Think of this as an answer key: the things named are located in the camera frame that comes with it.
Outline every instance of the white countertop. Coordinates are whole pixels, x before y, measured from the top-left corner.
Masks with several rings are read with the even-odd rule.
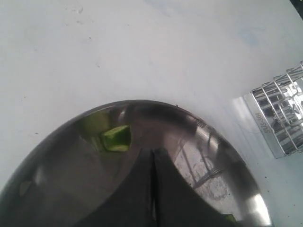
[[[276,226],[303,222],[303,154],[274,159],[235,106],[303,60],[288,0],[2,0],[0,21],[0,188],[70,118],[150,99],[200,116],[240,152]]]

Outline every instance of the metal wire rack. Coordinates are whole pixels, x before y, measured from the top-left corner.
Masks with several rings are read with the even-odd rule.
[[[274,151],[275,157],[303,151],[302,89],[303,61],[299,67],[288,69],[286,74],[274,77],[251,92],[259,110],[253,113],[259,128],[266,139],[274,138],[282,150],[282,154]]]

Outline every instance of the shiny metal surface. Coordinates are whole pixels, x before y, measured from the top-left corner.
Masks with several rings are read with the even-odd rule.
[[[303,151],[303,61],[245,96],[276,158]]]
[[[97,152],[81,136],[77,123],[96,111],[109,113],[112,127],[131,125],[127,152]],[[140,100],[90,110],[42,141],[0,196],[0,226],[71,226],[111,195],[141,148],[159,147],[169,151],[186,181],[218,211],[244,226],[272,226],[253,177],[228,142],[181,108]]]

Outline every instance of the stainless steel bowl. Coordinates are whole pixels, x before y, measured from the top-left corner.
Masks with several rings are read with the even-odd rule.
[[[100,153],[81,136],[79,121],[95,112],[107,113],[112,127],[131,125],[127,152]],[[0,196],[0,226],[69,227],[113,193],[141,148],[159,147],[169,151],[186,181],[218,211],[244,226],[272,226],[256,182],[228,142],[177,106],[142,100],[85,112],[42,141]]]

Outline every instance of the white surface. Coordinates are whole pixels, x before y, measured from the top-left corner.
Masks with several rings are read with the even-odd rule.
[[[288,0],[2,0],[0,21],[0,188],[70,118],[152,99],[230,141],[276,226],[303,222],[303,155],[275,160],[234,112],[235,98],[303,59],[303,22]]]

